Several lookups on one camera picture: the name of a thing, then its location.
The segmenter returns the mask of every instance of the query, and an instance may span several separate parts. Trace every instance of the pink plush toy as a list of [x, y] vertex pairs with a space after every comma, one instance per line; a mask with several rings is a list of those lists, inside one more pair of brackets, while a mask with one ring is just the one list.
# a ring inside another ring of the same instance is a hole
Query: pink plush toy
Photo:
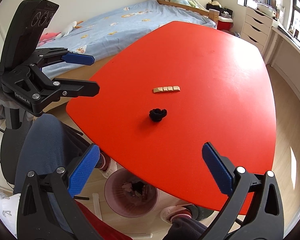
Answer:
[[56, 35], [58, 35], [60, 33], [46, 33], [46, 34], [42, 34], [39, 40], [39, 44], [37, 45], [38, 47], [42, 46], [44, 43], [50, 42], [50, 41], [54, 41]]

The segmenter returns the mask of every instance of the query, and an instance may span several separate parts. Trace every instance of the white lid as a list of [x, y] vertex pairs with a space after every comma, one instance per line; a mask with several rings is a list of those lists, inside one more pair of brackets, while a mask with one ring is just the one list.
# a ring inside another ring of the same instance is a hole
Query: white lid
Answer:
[[225, 18], [225, 17], [222, 17], [222, 16], [219, 16], [219, 21], [222, 21], [222, 22], [229, 22], [229, 23], [233, 23], [233, 20], [231, 18]]

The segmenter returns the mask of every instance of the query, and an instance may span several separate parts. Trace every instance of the blue plush toy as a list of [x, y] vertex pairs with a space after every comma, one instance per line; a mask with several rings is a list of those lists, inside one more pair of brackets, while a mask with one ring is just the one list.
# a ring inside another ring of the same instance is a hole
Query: blue plush toy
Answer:
[[188, 0], [170, 0], [170, 2], [196, 7], [192, 1], [188, 1]]

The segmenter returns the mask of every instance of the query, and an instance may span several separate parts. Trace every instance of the wooden floor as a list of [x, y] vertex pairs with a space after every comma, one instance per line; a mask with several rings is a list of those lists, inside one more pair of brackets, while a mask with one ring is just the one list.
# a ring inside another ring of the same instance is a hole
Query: wooden floor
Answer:
[[[300, 206], [300, 101], [284, 79], [271, 67], [268, 67], [276, 105], [277, 139], [273, 164], [283, 201], [285, 226], [291, 221]], [[62, 122], [79, 130], [65, 112], [65, 105], [49, 111]], [[90, 197], [81, 201], [93, 213], [92, 194], [98, 193], [103, 221], [125, 234], [153, 233], [153, 239], [162, 239], [170, 225], [161, 221], [162, 208], [185, 203], [165, 192], [160, 192], [159, 202], [150, 214], [138, 218], [124, 218], [111, 210], [104, 197], [106, 179], [98, 170], [94, 170], [81, 195]], [[218, 212], [203, 221], [209, 225]]]

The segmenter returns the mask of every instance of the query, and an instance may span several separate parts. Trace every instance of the white shoe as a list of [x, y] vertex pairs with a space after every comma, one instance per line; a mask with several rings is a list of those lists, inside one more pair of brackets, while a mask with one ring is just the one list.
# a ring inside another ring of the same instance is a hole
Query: white shoe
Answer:
[[170, 206], [170, 207], [167, 207], [165, 209], [162, 209], [161, 213], [160, 213], [160, 218], [164, 221], [164, 222], [167, 222], [169, 224], [172, 224], [171, 223], [171, 218], [176, 214], [178, 213], [179, 211], [183, 211], [183, 210], [187, 210], [184, 206], [187, 206], [187, 205], [191, 205], [191, 204], [184, 204], [184, 205], [178, 205], [178, 206]]
[[105, 171], [102, 170], [99, 171], [102, 173], [103, 177], [107, 179], [112, 173], [114, 173], [117, 170], [118, 170], [117, 162], [114, 159], [110, 158], [110, 164], [108, 168]]

